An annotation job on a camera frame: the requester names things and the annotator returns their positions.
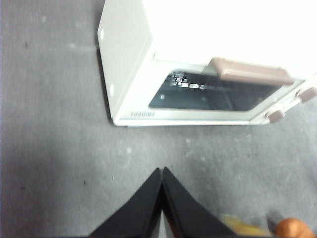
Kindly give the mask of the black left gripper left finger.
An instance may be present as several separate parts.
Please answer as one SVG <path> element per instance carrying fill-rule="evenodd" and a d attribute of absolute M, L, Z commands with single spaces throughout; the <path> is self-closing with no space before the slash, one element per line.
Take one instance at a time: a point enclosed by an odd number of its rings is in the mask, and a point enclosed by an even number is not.
<path fill-rule="evenodd" d="M 90 235 L 91 238 L 149 238 L 160 215 L 161 169 Z"/>

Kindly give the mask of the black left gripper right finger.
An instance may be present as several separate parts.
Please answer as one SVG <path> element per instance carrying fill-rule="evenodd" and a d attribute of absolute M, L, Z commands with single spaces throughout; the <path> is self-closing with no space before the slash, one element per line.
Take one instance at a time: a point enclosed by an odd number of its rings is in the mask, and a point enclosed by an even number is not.
<path fill-rule="evenodd" d="M 174 174 L 162 170 L 163 211 L 177 238 L 229 238 L 235 233 L 197 202 Z"/>

